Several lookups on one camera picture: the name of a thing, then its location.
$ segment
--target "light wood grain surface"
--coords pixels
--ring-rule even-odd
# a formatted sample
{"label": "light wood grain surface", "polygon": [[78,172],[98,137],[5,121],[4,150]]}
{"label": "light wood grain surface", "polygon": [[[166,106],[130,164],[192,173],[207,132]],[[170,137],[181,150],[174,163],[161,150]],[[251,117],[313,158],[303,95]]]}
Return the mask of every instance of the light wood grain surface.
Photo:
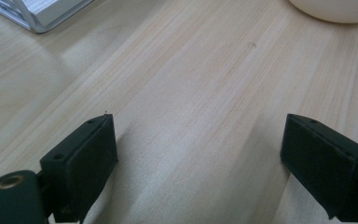
{"label": "light wood grain surface", "polygon": [[0,175],[115,116],[86,223],[337,223],[283,168],[287,113],[358,142],[358,24],[286,0],[96,0],[43,35],[0,16]]}

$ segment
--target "screw hole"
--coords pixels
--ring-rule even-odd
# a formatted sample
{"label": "screw hole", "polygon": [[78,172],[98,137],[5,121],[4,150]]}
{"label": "screw hole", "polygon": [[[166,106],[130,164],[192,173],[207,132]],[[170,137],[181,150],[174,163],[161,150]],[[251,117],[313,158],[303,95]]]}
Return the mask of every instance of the screw hole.
{"label": "screw hole", "polygon": [[63,154],[57,154],[57,155],[55,155],[54,157],[54,160],[60,160],[60,159],[62,159],[63,158]]}
{"label": "screw hole", "polygon": [[13,175],[0,182],[0,189],[11,189],[24,181],[23,175]]}

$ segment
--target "white cup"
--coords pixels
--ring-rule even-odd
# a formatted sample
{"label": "white cup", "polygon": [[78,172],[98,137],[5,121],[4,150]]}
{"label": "white cup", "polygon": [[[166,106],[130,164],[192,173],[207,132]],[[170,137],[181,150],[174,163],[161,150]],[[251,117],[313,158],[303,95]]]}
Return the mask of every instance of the white cup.
{"label": "white cup", "polygon": [[302,11],[324,21],[358,22],[358,0],[289,0]]}

